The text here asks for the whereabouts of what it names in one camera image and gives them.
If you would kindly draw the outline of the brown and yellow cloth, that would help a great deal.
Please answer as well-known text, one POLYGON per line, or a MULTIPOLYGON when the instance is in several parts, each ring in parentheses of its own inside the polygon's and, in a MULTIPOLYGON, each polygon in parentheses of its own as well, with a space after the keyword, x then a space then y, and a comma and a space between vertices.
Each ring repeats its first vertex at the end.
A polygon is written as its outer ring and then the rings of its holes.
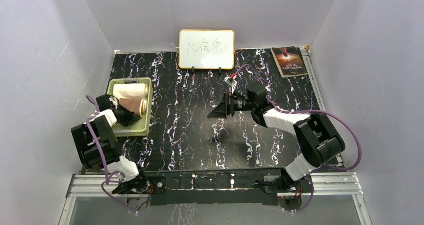
POLYGON ((140 118, 147 112, 148 101, 145 98, 121 98, 119 103, 140 118))

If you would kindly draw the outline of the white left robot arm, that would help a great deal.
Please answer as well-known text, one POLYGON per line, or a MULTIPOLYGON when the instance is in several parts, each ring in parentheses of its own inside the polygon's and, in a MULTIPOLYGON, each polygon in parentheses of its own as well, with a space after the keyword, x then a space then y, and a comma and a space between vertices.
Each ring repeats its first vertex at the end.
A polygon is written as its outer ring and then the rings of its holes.
POLYGON ((113 176, 117 176, 122 183, 130 182, 135 192, 144 193, 149 188, 149 179, 141 174, 136 163, 125 158, 113 131, 115 125, 133 125, 141 119, 140 115, 121 105, 120 100, 113 95, 97 98, 87 95, 86 98, 95 106, 95 112, 82 124, 71 129, 83 167, 104 171, 107 184, 113 176))

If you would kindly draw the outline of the green perforated plastic basket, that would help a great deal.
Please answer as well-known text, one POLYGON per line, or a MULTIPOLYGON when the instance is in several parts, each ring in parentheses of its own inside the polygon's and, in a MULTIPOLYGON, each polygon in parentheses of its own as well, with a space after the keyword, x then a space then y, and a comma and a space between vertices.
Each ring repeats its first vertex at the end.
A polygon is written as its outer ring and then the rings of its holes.
POLYGON ((144 98, 146 100, 145 113, 141 114, 141 119, 139 121, 133 123, 128 127, 122 126, 119 123, 114 125, 112 129, 117 137, 146 137, 149 135, 154 94, 151 78, 141 77, 112 79, 109 82, 106 94, 115 95, 114 92, 116 85, 132 85, 132 87, 134 87, 134 85, 139 84, 143 84, 146 87, 146 92, 144 93, 144 98))

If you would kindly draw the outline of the white towel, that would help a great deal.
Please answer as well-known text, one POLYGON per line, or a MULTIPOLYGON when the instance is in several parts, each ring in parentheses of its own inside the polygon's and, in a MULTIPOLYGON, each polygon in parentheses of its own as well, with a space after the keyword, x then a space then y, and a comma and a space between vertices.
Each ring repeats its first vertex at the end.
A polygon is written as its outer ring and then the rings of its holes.
POLYGON ((112 95, 118 99, 145 99, 149 94, 149 86, 144 83, 116 84, 112 95))

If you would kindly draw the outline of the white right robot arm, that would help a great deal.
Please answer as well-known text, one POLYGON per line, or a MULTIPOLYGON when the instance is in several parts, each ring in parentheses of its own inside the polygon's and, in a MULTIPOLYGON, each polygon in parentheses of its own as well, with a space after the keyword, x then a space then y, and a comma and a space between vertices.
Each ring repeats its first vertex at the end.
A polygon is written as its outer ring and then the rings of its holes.
POLYGON ((288 192, 295 192, 304 177, 346 149, 344 140, 326 114, 279 111, 268 100, 264 88, 249 88, 246 96, 237 92, 224 93, 221 103, 207 117, 226 119, 235 112, 247 111, 258 125, 296 137, 301 154, 281 171, 279 178, 279 183, 288 192))

